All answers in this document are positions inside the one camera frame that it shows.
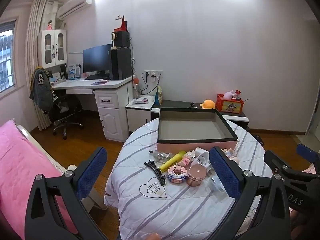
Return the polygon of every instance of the computer tower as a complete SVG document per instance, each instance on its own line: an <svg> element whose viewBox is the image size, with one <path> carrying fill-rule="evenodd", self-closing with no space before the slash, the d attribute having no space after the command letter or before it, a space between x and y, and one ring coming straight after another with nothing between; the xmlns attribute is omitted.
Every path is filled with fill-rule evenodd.
<svg viewBox="0 0 320 240"><path fill-rule="evenodd" d="M120 48L111 50L111 80L123 80L132 75L131 51Z"/></svg>
<svg viewBox="0 0 320 240"><path fill-rule="evenodd" d="M130 33L125 31L115 32L114 46L117 48L129 48Z"/></svg>

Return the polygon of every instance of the white bed frame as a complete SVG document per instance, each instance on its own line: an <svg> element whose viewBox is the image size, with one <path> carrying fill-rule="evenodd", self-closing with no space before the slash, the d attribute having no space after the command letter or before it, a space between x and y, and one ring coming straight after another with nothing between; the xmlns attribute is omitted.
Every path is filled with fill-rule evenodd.
<svg viewBox="0 0 320 240"><path fill-rule="evenodd" d="M22 125L16 124L16 126L18 130L28 139L28 141L30 141L43 153L44 156L48 158L48 160L57 168L57 170L61 171L61 173L64 173L67 170L63 166L61 166L54 158L52 158ZM103 203L103 196L100 196L100 194L95 190L94 187L91 189L89 195L86 198L83 198L81 202L87 212L90 212L93 206L96 206L97 208L103 210L106 210L108 208L108 206Z"/></svg>

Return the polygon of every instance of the red box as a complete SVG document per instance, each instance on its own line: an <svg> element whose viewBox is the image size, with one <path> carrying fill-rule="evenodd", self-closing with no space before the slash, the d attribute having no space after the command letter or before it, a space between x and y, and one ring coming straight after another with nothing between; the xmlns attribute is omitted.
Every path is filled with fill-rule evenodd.
<svg viewBox="0 0 320 240"><path fill-rule="evenodd" d="M216 108L219 112L228 112L233 114L241 114L244 101L240 100L225 100L223 94L217 94Z"/></svg>

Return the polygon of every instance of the heart pattern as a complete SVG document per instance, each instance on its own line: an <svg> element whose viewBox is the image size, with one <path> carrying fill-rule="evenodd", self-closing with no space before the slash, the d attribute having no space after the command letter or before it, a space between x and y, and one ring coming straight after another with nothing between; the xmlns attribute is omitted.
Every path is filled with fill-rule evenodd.
<svg viewBox="0 0 320 240"><path fill-rule="evenodd" d="M139 191L142 195L151 198L167 197L164 186L160 185L157 177L149 179L147 184L143 184L139 187Z"/></svg>

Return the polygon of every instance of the air conditioner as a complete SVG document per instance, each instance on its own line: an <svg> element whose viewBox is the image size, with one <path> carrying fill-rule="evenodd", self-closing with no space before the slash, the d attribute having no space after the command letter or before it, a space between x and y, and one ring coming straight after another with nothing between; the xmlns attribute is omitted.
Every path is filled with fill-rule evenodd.
<svg viewBox="0 0 320 240"><path fill-rule="evenodd" d="M81 8L86 8L91 4L92 0L70 0L59 8L57 17L60 20L64 20L70 14L77 12Z"/></svg>

